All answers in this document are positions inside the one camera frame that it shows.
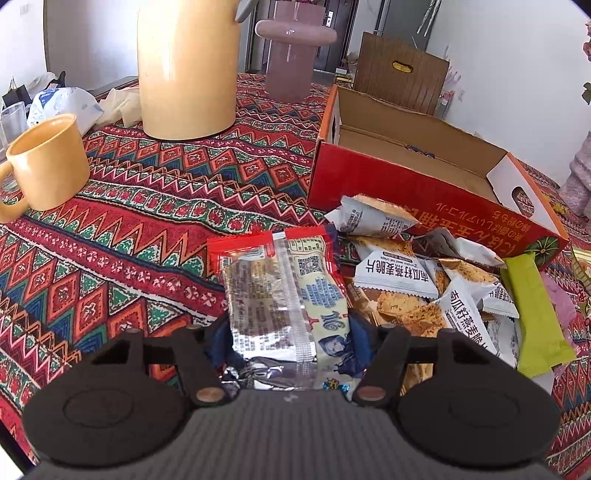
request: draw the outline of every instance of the cartoon character print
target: cartoon character print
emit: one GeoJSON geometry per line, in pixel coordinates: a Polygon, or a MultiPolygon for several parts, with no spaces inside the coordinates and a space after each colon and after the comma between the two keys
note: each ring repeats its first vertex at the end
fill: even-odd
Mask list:
{"type": "Polygon", "coordinates": [[[336,372],[354,378],[360,378],[363,375],[363,367],[355,358],[353,339],[350,332],[347,334],[347,337],[331,335],[320,339],[318,344],[326,355],[342,360],[339,364],[335,365],[336,372]]]}

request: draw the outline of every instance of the beige vase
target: beige vase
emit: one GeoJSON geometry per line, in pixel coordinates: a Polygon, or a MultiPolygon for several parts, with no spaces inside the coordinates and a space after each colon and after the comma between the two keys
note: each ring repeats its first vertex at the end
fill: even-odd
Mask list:
{"type": "Polygon", "coordinates": [[[240,23],[257,2],[145,0],[138,68],[146,134],[190,140],[232,126],[240,23]]]}

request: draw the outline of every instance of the green snack bar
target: green snack bar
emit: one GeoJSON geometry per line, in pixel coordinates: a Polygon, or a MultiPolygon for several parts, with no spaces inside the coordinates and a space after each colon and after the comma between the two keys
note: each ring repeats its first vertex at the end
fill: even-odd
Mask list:
{"type": "Polygon", "coordinates": [[[523,340],[517,370],[533,378],[577,358],[564,339],[533,254],[506,258],[501,274],[519,310],[523,340]]]}

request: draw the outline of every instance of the qr code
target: qr code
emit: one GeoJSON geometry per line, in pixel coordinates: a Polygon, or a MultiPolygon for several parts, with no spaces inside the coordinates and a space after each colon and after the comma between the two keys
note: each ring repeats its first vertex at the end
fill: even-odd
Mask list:
{"type": "Polygon", "coordinates": [[[300,269],[301,277],[315,272],[324,273],[324,269],[322,268],[320,257],[318,255],[312,255],[306,258],[298,258],[297,265],[300,269]]]}

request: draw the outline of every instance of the pink acrylic stand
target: pink acrylic stand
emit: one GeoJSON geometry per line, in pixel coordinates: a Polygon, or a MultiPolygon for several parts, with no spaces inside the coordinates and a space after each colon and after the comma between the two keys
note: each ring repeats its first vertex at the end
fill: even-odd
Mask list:
{"type": "Polygon", "coordinates": [[[256,24],[256,34],[271,40],[265,91],[273,100],[300,103],[310,94],[318,47],[337,40],[336,31],[324,27],[324,7],[278,1],[273,20],[256,24]]]}

